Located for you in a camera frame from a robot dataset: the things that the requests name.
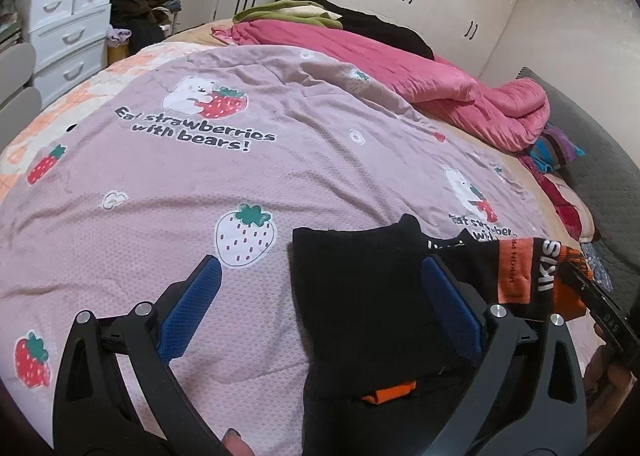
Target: human hand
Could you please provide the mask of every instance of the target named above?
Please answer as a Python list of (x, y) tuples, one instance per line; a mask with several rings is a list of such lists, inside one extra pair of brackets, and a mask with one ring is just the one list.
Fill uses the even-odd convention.
[[(594, 326), (597, 335), (604, 340), (604, 334), (598, 325)], [(587, 426), (589, 435), (603, 430), (616, 415), (632, 387), (635, 378), (631, 372), (607, 353), (608, 346), (600, 346), (591, 358), (582, 378), (585, 391), (595, 390), (598, 381), (607, 372), (610, 384), (587, 410)]]
[(242, 441), (240, 433), (235, 429), (229, 429), (222, 437), (224, 445), (234, 456), (255, 456), (251, 448)]

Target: strawberry print blanket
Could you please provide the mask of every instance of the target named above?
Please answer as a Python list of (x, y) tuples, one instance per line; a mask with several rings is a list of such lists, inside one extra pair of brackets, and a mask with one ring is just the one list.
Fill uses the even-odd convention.
[(2, 381), (51, 442), (75, 315), (155, 301), (212, 254), (222, 287), (171, 368), (219, 436), (232, 426), (256, 454), (299, 455), (294, 228), (411, 213), (434, 237), (547, 235), (498, 156), (446, 132), (354, 65), (302, 48), (212, 49), (137, 77), (40, 150), (0, 206)]

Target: orange label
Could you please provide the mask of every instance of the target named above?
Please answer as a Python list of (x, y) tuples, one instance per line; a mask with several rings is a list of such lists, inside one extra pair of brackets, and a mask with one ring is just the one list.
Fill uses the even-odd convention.
[(529, 304), (531, 302), (533, 238), (501, 240), (499, 249), (498, 302)]

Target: colorful striped fabric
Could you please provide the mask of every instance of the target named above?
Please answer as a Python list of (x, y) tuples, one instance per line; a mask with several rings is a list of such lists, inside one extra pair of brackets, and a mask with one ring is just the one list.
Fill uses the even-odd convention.
[(584, 156), (584, 151), (574, 146), (556, 126), (547, 124), (529, 155), (540, 172), (551, 172)]

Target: pink quilt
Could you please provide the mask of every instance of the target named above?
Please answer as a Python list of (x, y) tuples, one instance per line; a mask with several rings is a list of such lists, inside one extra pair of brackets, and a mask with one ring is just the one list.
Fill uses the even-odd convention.
[(230, 36), (237, 44), (298, 46), (354, 64), (418, 110), (500, 150), (526, 149), (549, 118), (546, 93), (530, 79), (491, 89), (439, 57), (429, 61), (343, 30), (256, 20), (234, 25)]

